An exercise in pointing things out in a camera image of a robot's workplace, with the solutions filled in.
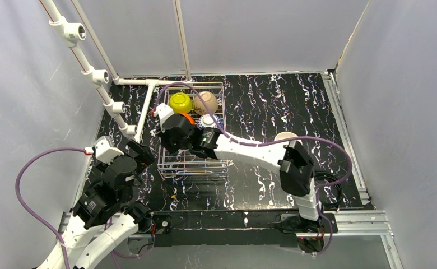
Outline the beige ceramic bowl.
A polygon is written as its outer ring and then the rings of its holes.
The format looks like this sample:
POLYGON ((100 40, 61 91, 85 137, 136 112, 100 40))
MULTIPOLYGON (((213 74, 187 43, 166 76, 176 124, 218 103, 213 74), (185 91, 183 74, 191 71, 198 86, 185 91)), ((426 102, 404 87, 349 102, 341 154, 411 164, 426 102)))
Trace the beige ceramic bowl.
POLYGON ((219 108, 217 97, 209 91, 202 91, 199 94, 201 99, 197 95, 193 98, 194 111, 199 115, 205 115, 208 112, 216 113, 219 108))

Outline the yellow-green plastic bowl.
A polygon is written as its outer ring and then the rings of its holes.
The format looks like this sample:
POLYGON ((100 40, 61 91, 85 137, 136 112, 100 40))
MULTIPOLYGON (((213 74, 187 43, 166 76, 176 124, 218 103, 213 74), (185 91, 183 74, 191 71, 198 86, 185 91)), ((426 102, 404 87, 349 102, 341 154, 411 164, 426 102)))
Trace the yellow-green plastic bowl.
POLYGON ((193 109, 192 99, 183 92, 172 94, 169 98, 169 107, 176 114, 189 113, 193 109))

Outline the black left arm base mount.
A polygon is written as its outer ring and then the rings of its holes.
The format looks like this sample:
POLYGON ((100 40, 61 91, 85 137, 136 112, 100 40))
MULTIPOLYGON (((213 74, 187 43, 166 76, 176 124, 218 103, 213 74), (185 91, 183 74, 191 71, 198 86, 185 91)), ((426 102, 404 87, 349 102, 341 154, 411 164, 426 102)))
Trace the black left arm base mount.
POLYGON ((130 235, 127 239, 127 247, 134 257, 141 256, 151 250, 159 237, 169 235, 172 230, 170 215, 153 215, 140 223, 139 231, 130 235))

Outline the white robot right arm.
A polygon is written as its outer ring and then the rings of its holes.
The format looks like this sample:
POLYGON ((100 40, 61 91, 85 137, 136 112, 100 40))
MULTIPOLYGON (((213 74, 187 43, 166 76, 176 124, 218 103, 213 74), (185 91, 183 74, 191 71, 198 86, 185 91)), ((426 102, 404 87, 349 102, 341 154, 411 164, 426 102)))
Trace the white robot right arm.
POLYGON ((160 117, 159 137, 161 145, 170 153, 188 150, 203 159, 238 161, 276 174, 281 188, 293 196, 300 217, 319 220, 314 163, 298 140, 269 144, 253 142, 222 134, 215 127, 200 129, 181 114, 160 117))

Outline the white striped bottom bowl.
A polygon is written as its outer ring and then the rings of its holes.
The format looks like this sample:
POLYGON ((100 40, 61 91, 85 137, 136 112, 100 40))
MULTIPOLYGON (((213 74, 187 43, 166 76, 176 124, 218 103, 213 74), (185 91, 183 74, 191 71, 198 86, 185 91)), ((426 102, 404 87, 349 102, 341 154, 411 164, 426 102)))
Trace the white striped bottom bowl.
MULTIPOLYGON (((293 138, 293 137, 298 137, 298 135, 296 135, 295 133, 292 133, 292 132, 284 131, 284 132, 278 133, 274 137, 273 141, 275 142, 275 141, 280 141, 280 140, 284 140, 284 139, 287 139, 287 138, 293 138)), ((293 140, 293 141, 280 142, 280 143, 278 143, 278 145, 284 146, 284 145, 288 145, 290 142, 298 142, 301 145, 303 144, 302 140, 293 140)))

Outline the blue white patterned bowl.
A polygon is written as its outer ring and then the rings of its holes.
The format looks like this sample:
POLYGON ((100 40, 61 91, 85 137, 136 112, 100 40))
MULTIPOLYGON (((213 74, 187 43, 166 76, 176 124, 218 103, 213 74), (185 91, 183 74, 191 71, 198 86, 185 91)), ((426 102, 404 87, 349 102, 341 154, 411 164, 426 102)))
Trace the blue white patterned bowl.
POLYGON ((199 121, 197 123, 197 127, 199 129, 204 129, 204 128, 223 128, 224 127, 224 120, 216 114, 213 114, 212 116, 210 116, 209 114, 206 115, 202 115, 199 118, 199 121))

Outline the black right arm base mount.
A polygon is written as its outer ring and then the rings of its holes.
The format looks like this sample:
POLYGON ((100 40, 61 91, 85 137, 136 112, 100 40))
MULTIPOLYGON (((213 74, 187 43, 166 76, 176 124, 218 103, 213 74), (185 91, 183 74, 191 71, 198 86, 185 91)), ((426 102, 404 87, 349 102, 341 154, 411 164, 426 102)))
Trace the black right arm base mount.
POLYGON ((308 220, 299 214, 277 215, 269 224, 270 228, 277 229, 283 234, 294 234, 297 237, 297 245, 303 253, 316 256, 328 247, 325 236, 332 237, 338 232, 337 221, 334 214, 319 216, 317 221, 308 220))

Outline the white ceramic bowl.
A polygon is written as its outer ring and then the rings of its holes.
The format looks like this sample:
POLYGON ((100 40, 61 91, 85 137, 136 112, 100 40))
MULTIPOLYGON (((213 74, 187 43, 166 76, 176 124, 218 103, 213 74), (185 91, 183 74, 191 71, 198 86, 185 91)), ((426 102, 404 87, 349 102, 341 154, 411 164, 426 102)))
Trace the white ceramic bowl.
POLYGON ((187 114, 187 113, 181 113, 181 115, 184 116, 184 117, 188 120, 188 122, 189 122, 190 124, 192 124, 192 125, 194 125, 194 126, 196 125, 194 119, 193 119, 189 114, 187 114))

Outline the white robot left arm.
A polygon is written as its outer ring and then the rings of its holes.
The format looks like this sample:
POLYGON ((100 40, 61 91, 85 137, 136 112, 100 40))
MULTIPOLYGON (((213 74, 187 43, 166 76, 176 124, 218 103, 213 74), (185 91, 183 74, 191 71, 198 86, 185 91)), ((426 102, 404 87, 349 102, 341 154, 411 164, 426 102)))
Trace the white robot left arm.
POLYGON ((62 234, 40 268, 95 268, 130 235, 150 232, 154 213, 140 201, 130 202, 134 182, 155 158, 149 147, 134 140, 127 143, 131 153, 113 146, 103 136, 86 148, 99 164, 99 180, 81 194, 62 234))

